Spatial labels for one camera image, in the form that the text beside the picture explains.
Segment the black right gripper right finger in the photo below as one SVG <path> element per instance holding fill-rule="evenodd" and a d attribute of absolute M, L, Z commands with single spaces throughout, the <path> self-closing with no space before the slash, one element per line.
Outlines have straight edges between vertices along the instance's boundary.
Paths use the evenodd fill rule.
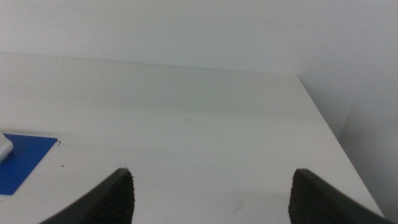
<path fill-rule="evenodd" d="M 288 212 L 293 224 L 393 224 L 308 169 L 294 172 Z"/>

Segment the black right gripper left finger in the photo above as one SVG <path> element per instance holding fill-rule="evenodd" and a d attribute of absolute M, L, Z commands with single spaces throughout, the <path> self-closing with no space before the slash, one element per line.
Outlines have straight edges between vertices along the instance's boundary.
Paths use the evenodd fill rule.
<path fill-rule="evenodd" d="M 133 176 L 129 169 L 118 168 L 84 196 L 43 222 L 130 224 L 134 202 Z"/>

